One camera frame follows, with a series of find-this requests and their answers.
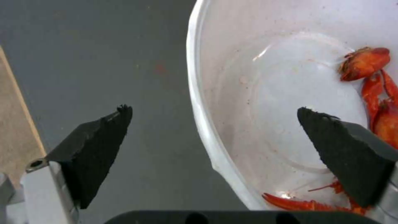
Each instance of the crawfish leg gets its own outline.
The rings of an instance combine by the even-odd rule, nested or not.
[[[379,74],[375,74],[374,76],[365,79],[361,94],[368,109],[369,127],[371,131],[374,131],[375,118],[379,110],[378,96],[382,92],[383,84]]]
[[[384,79],[384,88],[387,95],[392,99],[394,105],[398,107],[398,87],[384,69],[381,70],[381,75]]]

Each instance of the black foam pad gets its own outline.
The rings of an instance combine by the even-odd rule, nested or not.
[[[396,151],[360,125],[342,122],[307,108],[297,110],[304,131],[322,162],[361,207],[377,202],[393,171],[396,158],[376,153],[372,147]]]
[[[73,130],[46,159],[61,164],[62,173],[75,202],[86,209],[107,176],[133,115],[123,105],[99,120]]]

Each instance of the cooked crawfish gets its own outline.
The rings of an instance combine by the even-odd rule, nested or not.
[[[309,191],[317,191],[320,189],[324,189],[326,187],[332,187],[336,194],[338,193],[347,193],[344,191],[343,186],[339,181],[334,181],[332,184],[312,189]],[[351,208],[345,208],[340,206],[330,206],[327,204],[319,203],[315,200],[310,201],[296,201],[291,199],[279,198],[277,196],[273,196],[267,193],[263,193],[263,199],[267,202],[286,210],[296,210],[296,211],[342,211],[342,212],[353,212],[356,214],[364,215],[367,209],[361,208],[351,197],[348,196],[349,203]]]
[[[390,62],[390,50],[364,47],[345,56],[339,68],[341,81],[353,81],[373,75]]]
[[[345,56],[346,61],[340,65],[339,73],[341,74],[341,81],[365,78],[361,95],[369,114],[369,128],[379,138],[398,149],[398,87],[387,72],[383,70],[383,67],[390,62],[389,54],[390,50],[387,48],[364,47]],[[378,96],[383,91],[389,98],[380,101]],[[338,180],[330,185],[309,191],[317,191],[326,187],[332,187],[336,194],[344,193],[349,199],[351,208],[330,206],[314,200],[296,201],[279,198],[267,193],[264,193],[262,197],[267,202],[286,210],[345,211],[362,215],[368,210],[368,208],[361,208],[344,191]]]

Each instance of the bowl rim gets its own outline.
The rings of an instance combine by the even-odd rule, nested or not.
[[[189,94],[196,127],[213,169],[227,181],[246,207],[250,210],[270,210],[261,195],[247,183],[232,161],[204,103],[200,79],[200,45],[202,26],[211,1],[196,1],[189,18],[186,41]]]

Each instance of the debris in bowl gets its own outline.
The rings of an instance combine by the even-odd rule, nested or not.
[[[387,48],[364,47],[345,56],[346,60],[338,71],[341,81],[364,79],[361,95],[366,104],[369,116],[369,129],[380,139],[398,149],[398,87],[383,69],[390,62],[390,51]],[[387,99],[379,100],[385,92]],[[326,205],[315,200],[298,201],[263,193],[262,197],[269,203],[286,210],[346,211],[364,215],[369,208],[361,208],[343,189],[338,180],[332,184],[311,189],[317,191],[327,187],[336,194],[347,195],[350,208]]]

